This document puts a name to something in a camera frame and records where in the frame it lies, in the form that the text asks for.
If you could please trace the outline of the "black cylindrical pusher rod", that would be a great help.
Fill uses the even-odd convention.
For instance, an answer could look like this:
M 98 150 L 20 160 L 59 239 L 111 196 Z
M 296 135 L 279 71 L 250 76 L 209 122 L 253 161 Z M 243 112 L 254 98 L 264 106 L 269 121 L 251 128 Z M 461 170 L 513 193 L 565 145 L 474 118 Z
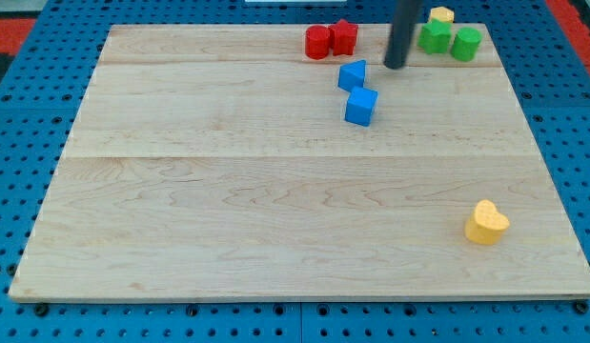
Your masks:
M 386 68 L 398 70 L 406 65 L 413 32 L 422 9 L 422 4 L 422 0 L 396 1 L 383 61 Z

